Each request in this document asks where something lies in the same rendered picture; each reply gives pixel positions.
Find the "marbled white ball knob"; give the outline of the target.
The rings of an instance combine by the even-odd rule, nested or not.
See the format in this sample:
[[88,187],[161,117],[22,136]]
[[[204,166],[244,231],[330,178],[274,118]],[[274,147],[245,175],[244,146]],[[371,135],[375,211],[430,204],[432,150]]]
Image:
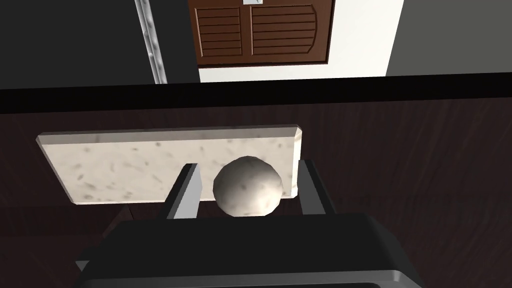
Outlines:
[[270,164],[243,156],[220,169],[212,192],[219,208],[231,217],[264,217],[279,205],[284,188]]

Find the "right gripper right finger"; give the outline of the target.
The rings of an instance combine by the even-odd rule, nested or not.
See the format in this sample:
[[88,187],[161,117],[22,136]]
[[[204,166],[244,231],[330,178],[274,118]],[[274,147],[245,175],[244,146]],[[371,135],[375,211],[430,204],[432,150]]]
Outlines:
[[320,174],[310,159],[301,159],[298,163],[297,188],[302,214],[334,215],[336,213]]

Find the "marbled white rectangular plate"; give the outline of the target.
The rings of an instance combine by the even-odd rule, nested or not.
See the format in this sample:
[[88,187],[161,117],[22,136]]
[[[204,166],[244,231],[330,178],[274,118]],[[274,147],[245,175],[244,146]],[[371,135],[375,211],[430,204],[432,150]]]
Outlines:
[[199,167],[200,200],[213,201],[217,173],[244,156],[277,171],[282,198],[298,193],[297,125],[47,132],[36,141],[76,205],[162,203],[188,163]]

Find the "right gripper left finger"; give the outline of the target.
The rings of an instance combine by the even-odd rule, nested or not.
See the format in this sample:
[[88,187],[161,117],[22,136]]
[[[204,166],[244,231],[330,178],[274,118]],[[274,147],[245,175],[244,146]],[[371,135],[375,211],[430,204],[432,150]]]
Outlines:
[[198,164],[185,164],[166,199],[166,218],[196,218],[201,193],[202,181]]

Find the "brown louvered door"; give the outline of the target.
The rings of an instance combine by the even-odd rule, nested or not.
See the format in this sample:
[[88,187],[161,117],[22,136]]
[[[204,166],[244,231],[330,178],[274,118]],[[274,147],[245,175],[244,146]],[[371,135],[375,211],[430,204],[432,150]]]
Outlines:
[[198,67],[326,64],[336,0],[188,0]]

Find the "silver ornate bar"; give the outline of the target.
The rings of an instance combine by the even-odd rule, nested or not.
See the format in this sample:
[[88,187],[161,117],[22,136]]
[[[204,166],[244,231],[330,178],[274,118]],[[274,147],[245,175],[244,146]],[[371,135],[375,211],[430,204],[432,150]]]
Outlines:
[[149,0],[134,0],[139,17],[142,35],[146,46],[149,63],[156,84],[167,84],[167,77],[161,55],[161,48],[155,29]]

